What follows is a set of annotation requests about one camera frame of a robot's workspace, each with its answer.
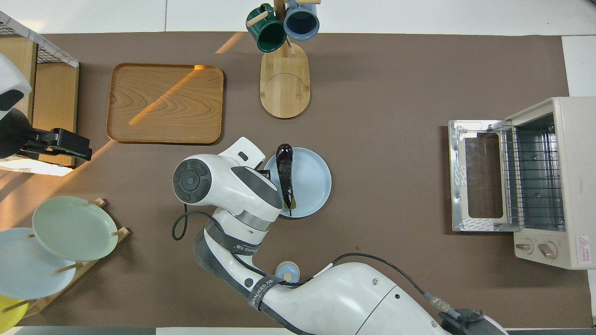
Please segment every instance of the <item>warning triangle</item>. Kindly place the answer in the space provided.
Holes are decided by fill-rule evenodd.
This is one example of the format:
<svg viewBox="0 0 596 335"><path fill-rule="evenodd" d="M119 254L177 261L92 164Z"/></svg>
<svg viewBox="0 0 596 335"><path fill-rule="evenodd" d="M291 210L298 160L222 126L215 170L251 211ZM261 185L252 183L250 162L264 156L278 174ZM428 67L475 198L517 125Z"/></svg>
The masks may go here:
<svg viewBox="0 0 596 335"><path fill-rule="evenodd" d="M586 241L583 237L578 237L579 239L579 248L583 248L586 246L586 244L588 244L588 241Z"/></svg>

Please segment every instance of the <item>white floor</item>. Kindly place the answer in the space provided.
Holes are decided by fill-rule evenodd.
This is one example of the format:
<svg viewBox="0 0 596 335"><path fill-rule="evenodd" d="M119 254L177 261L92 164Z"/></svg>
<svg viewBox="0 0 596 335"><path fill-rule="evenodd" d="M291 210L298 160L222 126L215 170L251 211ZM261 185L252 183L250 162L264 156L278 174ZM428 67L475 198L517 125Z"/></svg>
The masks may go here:
<svg viewBox="0 0 596 335"><path fill-rule="evenodd" d="M243 31L260 3L0 0L0 11L39 33ZM589 0L322 0L318 16L320 32L331 33L564 36L569 95L596 96L596 5ZM594 315L596 271L588 278Z"/></svg>

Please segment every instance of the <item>blue mug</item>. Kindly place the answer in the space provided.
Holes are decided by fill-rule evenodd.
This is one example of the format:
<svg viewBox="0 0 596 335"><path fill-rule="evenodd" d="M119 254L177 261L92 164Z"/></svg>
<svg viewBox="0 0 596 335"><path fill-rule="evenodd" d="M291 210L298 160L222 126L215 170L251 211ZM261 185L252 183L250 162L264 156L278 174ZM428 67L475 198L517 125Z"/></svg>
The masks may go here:
<svg viewBox="0 0 596 335"><path fill-rule="evenodd" d="M296 0L289 0L289 4L284 20L285 33L297 41L313 38L319 32L316 5L297 4Z"/></svg>

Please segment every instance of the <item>toaster oven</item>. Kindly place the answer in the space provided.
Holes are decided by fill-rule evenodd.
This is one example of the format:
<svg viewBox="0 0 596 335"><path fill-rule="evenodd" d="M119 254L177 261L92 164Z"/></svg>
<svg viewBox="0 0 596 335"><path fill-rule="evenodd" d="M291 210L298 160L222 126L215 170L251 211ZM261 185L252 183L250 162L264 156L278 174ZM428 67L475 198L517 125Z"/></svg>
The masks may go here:
<svg viewBox="0 0 596 335"><path fill-rule="evenodd" d="M512 231L517 257L594 269L596 97L449 122L454 231Z"/></svg>

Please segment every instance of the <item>plate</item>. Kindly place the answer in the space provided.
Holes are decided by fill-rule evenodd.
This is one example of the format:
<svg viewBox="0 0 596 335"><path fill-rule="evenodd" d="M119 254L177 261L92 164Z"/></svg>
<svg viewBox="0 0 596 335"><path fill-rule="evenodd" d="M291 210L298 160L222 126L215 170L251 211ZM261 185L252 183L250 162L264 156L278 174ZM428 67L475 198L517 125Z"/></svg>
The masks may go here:
<svg viewBox="0 0 596 335"><path fill-rule="evenodd" d="M0 295L30 300L61 291L73 279L76 270L59 274L54 271L74 262L53 255L42 247L31 228L13 228L0 232Z"/></svg>
<svg viewBox="0 0 596 335"><path fill-rule="evenodd" d="M114 220L95 204L75 197L44 201L33 213L33 229L49 252L75 262L107 256L118 242Z"/></svg>
<svg viewBox="0 0 596 335"><path fill-rule="evenodd" d="M305 148L292 148L292 189L296 208L290 211L283 207L281 214L289 218L304 218L321 209L331 193L331 172L321 156ZM275 156L265 165L271 171L271 182L280 192L280 177L277 174Z"/></svg>
<svg viewBox="0 0 596 335"><path fill-rule="evenodd" d="M2 310L6 307L13 306L16 303L21 302L21 299L13 299L5 296L0 296L0 334L13 328L25 315L29 304L26 303L23 306L19 306L15 309L2 313Z"/></svg>

